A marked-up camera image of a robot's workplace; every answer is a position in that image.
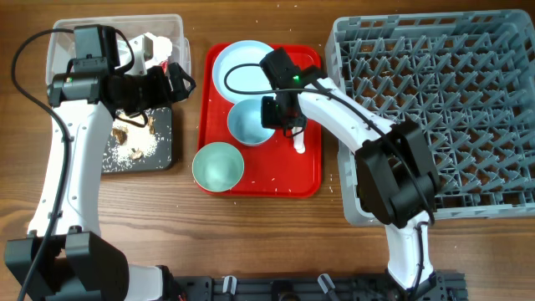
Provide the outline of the small light blue bowl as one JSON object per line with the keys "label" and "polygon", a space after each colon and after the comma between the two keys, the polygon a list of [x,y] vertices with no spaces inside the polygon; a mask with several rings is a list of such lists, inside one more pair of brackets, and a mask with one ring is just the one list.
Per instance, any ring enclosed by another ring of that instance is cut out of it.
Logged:
{"label": "small light blue bowl", "polygon": [[261,100],[237,102],[229,111],[227,128],[232,137],[246,146],[258,146],[270,140],[275,130],[262,126]]}

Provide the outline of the white napkin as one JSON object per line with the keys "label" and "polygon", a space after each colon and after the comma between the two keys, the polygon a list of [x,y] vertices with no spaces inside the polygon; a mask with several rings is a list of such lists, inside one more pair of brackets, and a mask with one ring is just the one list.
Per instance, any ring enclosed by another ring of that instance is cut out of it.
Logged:
{"label": "white napkin", "polygon": [[151,60],[145,63],[145,66],[148,69],[160,66],[160,63],[167,61],[169,63],[171,54],[172,54],[172,43],[168,38],[163,36],[155,36],[152,33],[148,33],[153,39],[153,53],[154,56]]}

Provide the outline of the large light blue plate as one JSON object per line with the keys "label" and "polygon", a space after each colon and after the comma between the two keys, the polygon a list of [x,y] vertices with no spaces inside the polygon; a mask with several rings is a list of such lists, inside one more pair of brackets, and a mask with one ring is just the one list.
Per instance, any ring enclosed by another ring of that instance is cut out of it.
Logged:
{"label": "large light blue plate", "polygon": [[240,64],[255,64],[256,66],[242,67],[232,71],[227,78],[227,83],[231,88],[241,91],[271,90],[268,79],[257,65],[272,51],[271,46],[256,40],[242,40],[225,47],[217,55],[212,68],[212,81],[217,92],[233,104],[245,99],[273,96],[273,94],[236,94],[224,85],[224,76],[229,69]]}

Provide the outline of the green bowl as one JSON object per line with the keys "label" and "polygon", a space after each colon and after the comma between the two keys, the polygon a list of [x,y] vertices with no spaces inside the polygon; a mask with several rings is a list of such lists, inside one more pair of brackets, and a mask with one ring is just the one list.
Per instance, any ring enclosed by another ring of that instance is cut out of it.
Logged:
{"label": "green bowl", "polygon": [[242,179],[245,163],[235,146],[212,142],[196,153],[191,168],[201,188],[210,192],[224,192],[231,190]]}

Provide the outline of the red snack wrapper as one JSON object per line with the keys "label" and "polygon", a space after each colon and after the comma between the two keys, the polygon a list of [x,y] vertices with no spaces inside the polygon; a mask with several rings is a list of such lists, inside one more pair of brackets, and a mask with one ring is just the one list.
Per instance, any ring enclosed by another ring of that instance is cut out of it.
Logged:
{"label": "red snack wrapper", "polygon": [[167,68],[168,68],[168,62],[167,61],[162,62],[162,63],[160,63],[160,66],[162,67],[163,72],[165,73],[167,71]]}

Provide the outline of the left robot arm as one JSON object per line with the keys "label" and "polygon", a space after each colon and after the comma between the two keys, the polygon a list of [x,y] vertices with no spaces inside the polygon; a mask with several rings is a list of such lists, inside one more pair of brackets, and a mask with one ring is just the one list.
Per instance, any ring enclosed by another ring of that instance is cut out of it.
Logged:
{"label": "left robot arm", "polygon": [[133,75],[111,26],[72,29],[75,56],[53,77],[42,108],[53,135],[42,196],[23,239],[7,242],[4,262],[33,300],[184,300],[164,265],[130,264],[100,234],[103,157],[117,112],[132,121],[187,99],[195,80],[177,63]]}

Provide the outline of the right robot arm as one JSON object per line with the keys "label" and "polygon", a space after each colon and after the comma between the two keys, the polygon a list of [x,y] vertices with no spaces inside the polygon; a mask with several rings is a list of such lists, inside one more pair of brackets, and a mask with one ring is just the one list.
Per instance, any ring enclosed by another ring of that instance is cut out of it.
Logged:
{"label": "right robot arm", "polygon": [[288,130],[313,120],[350,149],[358,198],[385,226],[388,274],[407,299],[422,297],[433,287],[427,230],[441,184],[420,126],[367,110],[318,67],[300,69],[283,48],[259,66],[272,87],[262,99],[263,126]]}

